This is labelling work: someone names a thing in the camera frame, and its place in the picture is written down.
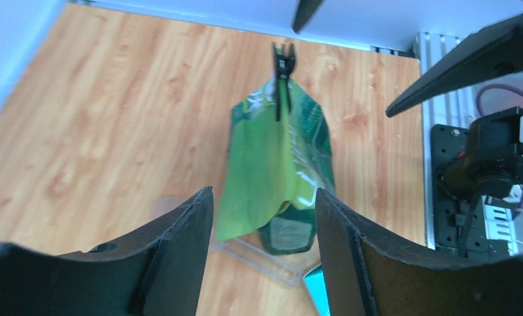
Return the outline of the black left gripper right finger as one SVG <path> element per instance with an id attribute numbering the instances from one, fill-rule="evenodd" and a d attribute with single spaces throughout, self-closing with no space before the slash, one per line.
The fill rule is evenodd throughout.
<path id="1" fill-rule="evenodd" d="M 315 213 L 332 315 L 523 315 L 523 255 L 480 263 L 440 253 L 324 189 Z"/>

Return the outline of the clear plastic litter scoop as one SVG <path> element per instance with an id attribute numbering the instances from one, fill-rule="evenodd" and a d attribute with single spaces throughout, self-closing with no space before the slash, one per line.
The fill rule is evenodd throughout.
<path id="1" fill-rule="evenodd" d="M 303 270 L 282 256 L 270 255 L 264 251 L 255 233 L 226 241 L 217 240 L 216 215 L 217 212 L 215 211 L 209 241 L 211 253 L 225 253 L 286 286 L 296 287 L 300 285 Z"/>

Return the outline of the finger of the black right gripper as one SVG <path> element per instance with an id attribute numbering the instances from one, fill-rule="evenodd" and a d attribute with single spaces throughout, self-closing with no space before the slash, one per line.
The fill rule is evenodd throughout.
<path id="1" fill-rule="evenodd" d="M 470 34 L 386 109 L 394 117 L 437 95 L 523 72 L 523 13 Z"/>
<path id="2" fill-rule="evenodd" d="M 298 0 L 291 25 L 295 34 L 299 34 L 310 22 L 323 2 L 324 0 Z"/>

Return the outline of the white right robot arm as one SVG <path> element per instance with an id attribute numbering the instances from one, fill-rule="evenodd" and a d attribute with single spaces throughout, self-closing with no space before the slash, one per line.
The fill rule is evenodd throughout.
<path id="1" fill-rule="evenodd" d="M 469 35 L 411 84 L 386 109 L 394 117 L 415 105 L 461 88 L 523 72 L 523 13 Z M 523 107 L 481 114 L 461 134 L 436 124 L 431 137 L 431 208 L 428 246 L 470 257 L 495 259 L 515 253 L 494 240 L 484 215 L 489 198 L 504 199 L 523 185 Z"/>

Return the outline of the black bag sealing clip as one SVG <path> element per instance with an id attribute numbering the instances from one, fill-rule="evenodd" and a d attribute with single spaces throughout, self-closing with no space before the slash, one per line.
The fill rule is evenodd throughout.
<path id="1" fill-rule="evenodd" d="M 284 110 L 291 112 L 292 103 L 289 92 L 289 79 L 295 70 L 296 53 L 293 43 L 286 46 L 282 44 L 280 48 L 276 43 L 272 43 L 274 60 L 274 91 L 273 101 L 275 103 L 275 121 L 280 122 Z"/>

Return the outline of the green cat litter bag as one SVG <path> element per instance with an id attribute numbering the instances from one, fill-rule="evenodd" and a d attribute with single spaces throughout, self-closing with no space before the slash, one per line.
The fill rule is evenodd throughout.
<path id="1" fill-rule="evenodd" d="M 336 189 L 322 107 L 295 81 L 270 80 L 230 113 L 227 170 L 216 239 L 257 233 L 272 255 L 309 251 L 316 193 Z"/>

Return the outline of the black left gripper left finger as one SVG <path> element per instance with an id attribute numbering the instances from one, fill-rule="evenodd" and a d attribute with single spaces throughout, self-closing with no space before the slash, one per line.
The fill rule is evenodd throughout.
<path id="1" fill-rule="evenodd" d="M 0 315 L 195 315 L 213 213 L 205 187 L 86 253 L 0 242 Z"/>

